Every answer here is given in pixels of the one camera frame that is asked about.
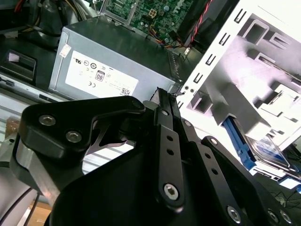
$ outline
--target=barcode sticker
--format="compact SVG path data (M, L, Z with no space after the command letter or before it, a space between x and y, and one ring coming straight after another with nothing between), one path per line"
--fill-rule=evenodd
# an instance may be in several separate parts
M71 46L65 44L60 52L60 55L64 58L66 58L66 56L68 55L68 53L70 52L71 50Z

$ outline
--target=red wire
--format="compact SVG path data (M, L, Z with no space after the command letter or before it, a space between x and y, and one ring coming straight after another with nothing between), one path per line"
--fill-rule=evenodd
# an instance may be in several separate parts
M198 28L199 28L200 25L202 24L204 15L205 15L205 13L208 11L211 2L213 2L213 0L210 0L210 1L206 4L205 10L203 11L202 15L200 16L200 18L199 18L199 20L198 20L198 23L197 23L197 25L196 25L196 27L195 27L194 33L193 33L193 35L191 36L191 41L190 41L190 42L193 42L195 36L197 35L197 33L198 33Z
M15 7L15 13L19 12L21 10L21 6L24 0L19 0L16 7Z

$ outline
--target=80 plus logo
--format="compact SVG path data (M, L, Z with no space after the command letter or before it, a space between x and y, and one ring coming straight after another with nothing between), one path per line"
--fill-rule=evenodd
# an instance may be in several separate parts
M96 79L96 80L99 80L99 81L103 81L104 75L105 75L104 72L102 72L102 71L97 71L96 76L95 76L95 79Z

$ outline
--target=power supply unit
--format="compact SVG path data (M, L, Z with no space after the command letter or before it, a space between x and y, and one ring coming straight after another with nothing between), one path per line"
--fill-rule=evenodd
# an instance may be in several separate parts
M65 98L132 95L150 99L157 87L176 92L201 54L183 59L129 29L93 18L64 27L49 89Z

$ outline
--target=electronic component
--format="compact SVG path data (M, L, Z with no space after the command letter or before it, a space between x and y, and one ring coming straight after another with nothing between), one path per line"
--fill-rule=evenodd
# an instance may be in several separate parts
M149 16L150 16L151 18L154 18L156 15L157 15L157 11L154 10L154 9L151 9L150 12L149 12Z
M177 40L177 33L174 30L171 30L171 32L168 34L172 40Z
M64 27L63 31L68 36L61 37L50 82L55 93L72 99L132 95L145 100L158 84L172 90L180 84L170 69L169 51L104 17ZM72 49L65 50L65 44ZM181 70L189 73L185 62Z
M164 6L163 9L164 9L165 12L168 12L169 11L169 6Z

